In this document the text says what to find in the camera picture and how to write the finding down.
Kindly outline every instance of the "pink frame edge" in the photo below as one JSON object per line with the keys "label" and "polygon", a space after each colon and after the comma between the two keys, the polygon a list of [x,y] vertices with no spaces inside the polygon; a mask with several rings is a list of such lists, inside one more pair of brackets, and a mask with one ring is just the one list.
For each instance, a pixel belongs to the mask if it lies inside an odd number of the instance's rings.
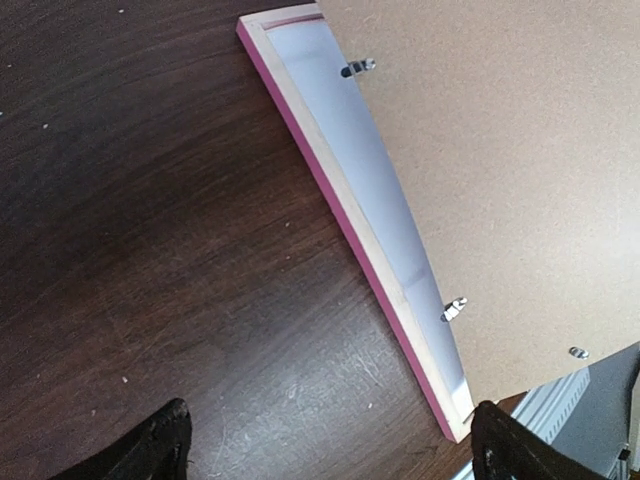
{"label": "pink frame edge", "polygon": [[269,91],[269,94],[271,95],[271,98],[273,98],[273,101],[275,102],[276,107],[280,112],[280,115],[282,116],[285,123],[287,124],[287,127],[289,128],[289,131],[291,132],[293,139],[298,145],[298,148],[300,149],[302,156],[305,158],[307,165],[309,166],[311,173],[316,180],[316,183],[320,187],[320,190],[322,191],[324,198],[329,204],[329,207],[331,208],[331,211],[333,212],[333,215],[336,218],[338,225],[342,230],[342,233],[346,237],[347,242],[349,242],[349,245],[351,246],[351,249],[353,250],[353,253],[356,256],[358,263],[360,263],[360,267],[364,271],[364,274],[367,280],[369,281],[369,284],[371,285],[371,288],[373,289],[373,292],[375,293],[376,298],[378,299],[378,303],[382,307],[382,311],[387,317],[387,320],[391,325],[391,329],[393,330],[393,333],[398,339],[398,342],[402,347],[402,351],[404,352],[404,355],[409,361],[409,365],[411,366],[411,369],[413,370],[414,375],[418,379],[420,388],[422,389],[422,392],[424,393],[424,395],[427,397],[429,406],[431,407],[433,414],[435,415],[436,420],[440,425],[440,428],[442,429],[445,437],[448,440],[455,442],[456,441],[455,436],[453,434],[453,431],[451,430],[449,422],[447,422],[447,419],[445,417],[444,412],[442,411],[442,408],[440,407],[438,398],[436,397],[436,394],[433,391],[433,388],[431,388],[429,379],[427,378],[424,370],[422,369],[422,366],[418,361],[418,357],[413,351],[413,347],[411,346],[411,343],[409,342],[409,339],[407,338],[404,332],[404,329],[400,324],[400,320],[398,319],[398,316],[396,315],[396,312],[393,306],[391,305],[391,302],[389,301],[389,298],[387,297],[386,292],[384,291],[384,288],[382,286],[382,283],[380,282],[380,279],[378,278],[378,275],[373,269],[373,266],[371,265],[371,262],[369,261],[369,258],[362,244],[360,243],[360,239],[358,238],[358,235],[353,229],[353,226],[351,225],[351,222],[349,221],[347,214],[342,208],[342,205],[340,204],[340,201],[338,200],[338,197],[334,192],[333,187],[329,182],[329,179],[324,174],[324,171],[320,166],[320,162],[318,161],[315,153],[313,152],[311,145],[307,141],[302,131],[302,128],[300,127],[298,121],[296,120],[293,112],[289,108],[289,105],[287,104],[287,101],[285,100],[284,95],[280,91],[275,79],[271,75],[269,68],[263,61],[262,57],[260,56],[258,49],[256,48],[253,42],[253,39],[251,38],[251,35],[249,35],[249,32],[247,31],[244,23],[242,22],[242,18],[238,20],[236,33],[238,34],[238,37],[242,41],[242,44],[244,45],[247,53],[249,54],[249,57],[251,58],[251,61],[253,62],[256,70],[260,74],[262,81],[264,82],[265,86],[267,87],[267,90]]}

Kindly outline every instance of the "wooden frame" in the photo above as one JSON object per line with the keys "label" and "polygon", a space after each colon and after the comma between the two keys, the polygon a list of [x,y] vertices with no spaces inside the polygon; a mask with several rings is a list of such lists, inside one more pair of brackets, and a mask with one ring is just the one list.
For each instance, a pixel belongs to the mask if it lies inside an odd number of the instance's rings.
{"label": "wooden frame", "polygon": [[241,17],[237,33],[360,262],[440,427],[448,439],[459,442],[470,431],[471,417],[463,418],[456,408],[452,392],[445,384],[398,278],[337,159],[267,35],[271,28],[321,18],[316,4],[283,8]]}

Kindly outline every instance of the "wooden table surface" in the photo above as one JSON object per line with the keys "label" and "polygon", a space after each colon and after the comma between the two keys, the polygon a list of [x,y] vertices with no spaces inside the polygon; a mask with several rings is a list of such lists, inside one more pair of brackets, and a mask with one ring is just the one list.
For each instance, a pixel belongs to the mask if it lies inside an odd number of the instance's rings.
{"label": "wooden table surface", "polygon": [[191,479],[469,458],[235,36],[286,3],[0,5],[0,478],[48,478],[176,396]]}

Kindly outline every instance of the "metal clip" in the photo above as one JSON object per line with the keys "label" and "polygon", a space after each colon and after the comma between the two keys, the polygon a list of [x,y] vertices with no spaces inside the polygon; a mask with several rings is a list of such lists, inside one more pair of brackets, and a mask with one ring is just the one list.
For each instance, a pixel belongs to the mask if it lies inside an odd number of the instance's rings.
{"label": "metal clip", "polygon": [[586,360],[589,358],[589,352],[580,347],[571,347],[569,353],[580,360]]}
{"label": "metal clip", "polygon": [[467,299],[465,297],[456,298],[453,302],[445,305],[444,312],[440,315],[440,320],[449,323],[460,314],[466,304]]}
{"label": "metal clip", "polygon": [[357,62],[349,62],[346,67],[340,70],[340,75],[344,78],[354,77],[374,68],[376,68],[376,61],[373,58],[365,58]]}

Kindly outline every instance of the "brown cardboard back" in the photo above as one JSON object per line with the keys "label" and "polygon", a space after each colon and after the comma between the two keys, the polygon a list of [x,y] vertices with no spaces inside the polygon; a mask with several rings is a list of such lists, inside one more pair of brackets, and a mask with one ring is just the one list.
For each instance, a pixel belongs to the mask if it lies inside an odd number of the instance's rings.
{"label": "brown cardboard back", "polygon": [[[640,340],[640,4],[320,0],[476,401]],[[568,352],[587,350],[587,360]]]}

